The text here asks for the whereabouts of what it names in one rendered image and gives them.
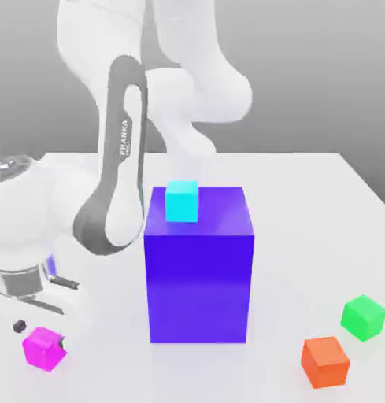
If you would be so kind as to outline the small green cube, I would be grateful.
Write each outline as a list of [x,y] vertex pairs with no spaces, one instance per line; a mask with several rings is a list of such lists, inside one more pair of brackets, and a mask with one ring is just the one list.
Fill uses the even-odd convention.
[[354,337],[366,342],[378,335],[385,323],[385,308],[367,295],[344,305],[340,325]]

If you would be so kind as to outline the small orange cube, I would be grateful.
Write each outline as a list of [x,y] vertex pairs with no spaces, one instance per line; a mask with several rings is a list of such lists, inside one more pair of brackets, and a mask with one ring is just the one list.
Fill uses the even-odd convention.
[[313,389],[342,386],[350,368],[350,359],[334,336],[306,339],[301,365]]

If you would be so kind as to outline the small cyan cube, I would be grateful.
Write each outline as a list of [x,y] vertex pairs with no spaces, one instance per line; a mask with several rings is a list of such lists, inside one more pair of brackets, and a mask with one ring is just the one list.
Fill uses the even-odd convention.
[[198,182],[171,180],[165,188],[165,219],[167,222],[198,221]]

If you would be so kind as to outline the large blue box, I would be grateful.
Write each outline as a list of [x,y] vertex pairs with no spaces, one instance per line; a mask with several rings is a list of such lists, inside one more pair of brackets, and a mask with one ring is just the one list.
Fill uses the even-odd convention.
[[196,223],[165,219],[155,187],[144,231],[152,343],[244,343],[254,229],[240,187],[202,187]]

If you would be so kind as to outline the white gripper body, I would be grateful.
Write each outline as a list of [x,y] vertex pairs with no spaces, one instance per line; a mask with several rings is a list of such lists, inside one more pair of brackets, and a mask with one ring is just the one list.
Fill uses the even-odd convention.
[[85,290],[47,284],[43,290],[26,297],[0,293],[0,323],[18,320],[28,327],[44,327],[76,340],[92,327],[92,305]]

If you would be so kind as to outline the small magenta cube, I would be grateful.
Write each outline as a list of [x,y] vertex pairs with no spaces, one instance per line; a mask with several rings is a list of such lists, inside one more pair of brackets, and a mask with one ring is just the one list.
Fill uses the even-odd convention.
[[22,342],[26,361],[46,372],[54,370],[67,354],[58,345],[60,335],[50,329],[37,327]]

